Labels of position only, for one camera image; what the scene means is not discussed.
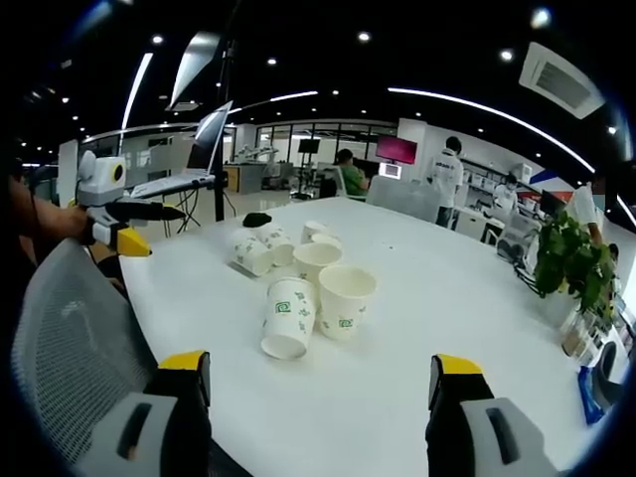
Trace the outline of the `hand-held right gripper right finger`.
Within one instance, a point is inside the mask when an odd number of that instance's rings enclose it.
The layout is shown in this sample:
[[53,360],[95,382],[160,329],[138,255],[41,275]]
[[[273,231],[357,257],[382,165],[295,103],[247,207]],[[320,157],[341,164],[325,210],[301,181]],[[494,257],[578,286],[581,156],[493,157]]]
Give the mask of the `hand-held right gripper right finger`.
[[430,476],[558,476],[541,430],[509,399],[495,397],[473,362],[431,357]]

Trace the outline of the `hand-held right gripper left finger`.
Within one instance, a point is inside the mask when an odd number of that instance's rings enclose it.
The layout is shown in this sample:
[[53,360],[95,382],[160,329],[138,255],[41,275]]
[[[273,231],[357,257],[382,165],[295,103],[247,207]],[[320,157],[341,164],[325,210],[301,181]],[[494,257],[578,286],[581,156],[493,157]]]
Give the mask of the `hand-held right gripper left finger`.
[[78,476],[208,476],[210,364],[203,350],[160,362],[143,392],[94,427]]

